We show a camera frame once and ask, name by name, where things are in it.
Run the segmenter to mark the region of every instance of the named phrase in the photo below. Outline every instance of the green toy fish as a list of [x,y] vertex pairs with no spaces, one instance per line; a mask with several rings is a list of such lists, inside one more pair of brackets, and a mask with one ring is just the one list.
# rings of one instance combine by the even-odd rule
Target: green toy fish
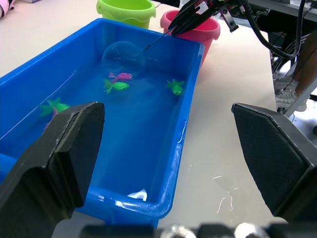
[[182,82],[177,82],[175,79],[173,79],[173,82],[172,82],[172,83],[169,82],[169,81],[167,81],[167,82],[168,82],[167,86],[170,87],[170,88],[172,88],[173,94],[175,94],[175,95],[177,95],[177,96],[179,96],[179,95],[182,94],[183,88],[182,88],[181,86],[184,84],[184,81],[182,81]]
[[42,108],[42,112],[40,114],[41,117],[44,117],[50,113],[53,113],[55,115],[56,113],[60,113],[61,111],[64,111],[67,108],[69,108],[69,105],[60,103],[60,98],[57,98],[55,101],[53,100],[46,100],[46,101],[49,103],[49,106],[40,105],[40,107]]
[[104,82],[105,82],[104,88],[107,88],[107,90],[105,90],[104,92],[106,92],[107,94],[111,91],[112,88],[114,88],[116,91],[123,91],[129,87],[129,84],[124,82],[111,83],[107,79],[104,79]]

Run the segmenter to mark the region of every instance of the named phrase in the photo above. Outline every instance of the blue plastic bin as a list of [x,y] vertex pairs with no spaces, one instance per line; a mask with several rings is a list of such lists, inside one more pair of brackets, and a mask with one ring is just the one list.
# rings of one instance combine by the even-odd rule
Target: blue plastic bin
[[[104,49],[116,41],[142,49],[160,35],[97,19],[1,78],[0,167],[3,162],[12,167],[14,158],[41,136],[52,119],[39,116],[46,99],[60,97],[70,106],[101,101],[103,140],[85,205],[78,210],[109,224],[156,227],[172,208],[204,46],[163,37],[146,51],[142,75],[121,92],[104,92],[108,72],[100,64]],[[183,95],[166,86],[173,79],[185,82]],[[127,196],[141,189],[148,193],[146,201]]]

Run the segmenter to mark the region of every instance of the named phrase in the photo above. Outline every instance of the pink bucket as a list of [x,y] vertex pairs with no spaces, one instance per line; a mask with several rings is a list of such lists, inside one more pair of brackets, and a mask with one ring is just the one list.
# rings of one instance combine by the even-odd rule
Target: pink bucket
[[[179,10],[172,10],[172,11],[166,12],[163,15],[163,17],[160,20],[160,26],[161,28],[164,29],[164,33],[168,31],[168,27],[170,23],[176,17],[178,12]],[[202,61],[202,64],[203,64],[203,62],[205,61],[206,55],[208,53],[209,47],[212,43],[212,40],[218,40],[219,36],[220,36],[219,23],[216,20],[209,18],[199,27],[189,32],[183,33],[179,35],[178,37],[186,39],[186,40],[200,42],[205,45],[205,51],[204,51],[203,61]]]

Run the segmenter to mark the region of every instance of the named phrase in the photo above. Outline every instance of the black wire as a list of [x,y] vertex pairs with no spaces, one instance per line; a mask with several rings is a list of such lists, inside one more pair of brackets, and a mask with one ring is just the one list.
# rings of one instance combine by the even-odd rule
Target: black wire
[[294,72],[292,80],[291,80],[291,81],[283,88],[283,90],[282,90],[280,93],[278,93],[277,95],[282,94],[282,93],[284,92],[284,90],[293,82],[295,75],[302,69],[302,67],[304,67],[304,65],[306,64],[306,62],[308,61],[308,59],[312,56],[312,54],[313,54],[316,50],[317,50],[317,48],[315,48],[315,49],[310,53],[310,55],[305,59],[304,63],[300,66],[300,68],[299,68],[296,72]]
[[302,23],[303,23],[303,13],[304,13],[304,6],[305,6],[305,0],[301,0],[301,4],[299,6],[298,10],[298,18],[297,18],[297,29],[296,29],[296,41],[295,41],[295,49],[293,54],[287,54],[280,49],[274,47],[272,44],[270,44],[261,34],[256,22],[253,19],[252,9],[248,2],[248,0],[239,0],[240,4],[245,9],[246,16],[248,18],[248,21],[251,25],[252,30],[254,31],[255,35],[259,39],[259,41],[267,47],[269,50],[277,54],[278,56],[281,56],[285,59],[291,60],[292,58],[296,57],[299,53],[300,47],[301,47],[301,37],[302,37]]
[[[305,18],[305,16],[307,15],[307,13],[308,13],[310,10],[312,10],[312,9],[313,9],[313,8],[310,7],[310,8],[308,9],[308,11],[305,12],[303,18]],[[285,31],[283,31],[283,32],[277,37],[277,39],[272,43],[272,45],[274,45],[274,44],[279,40],[279,38],[281,38],[281,37],[283,36],[283,34],[284,34],[285,32],[287,32],[289,29],[291,29],[291,28],[294,26],[294,24],[295,24],[296,22],[297,22],[297,20],[295,20]]]

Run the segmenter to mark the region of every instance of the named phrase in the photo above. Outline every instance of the green bucket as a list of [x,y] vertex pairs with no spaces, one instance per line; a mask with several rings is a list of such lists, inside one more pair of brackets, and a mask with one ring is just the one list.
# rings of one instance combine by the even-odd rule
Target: green bucket
[[149,0],[98,0],[97,12],[103,18],[146,29],[150,18],[156,17],[155,6]]

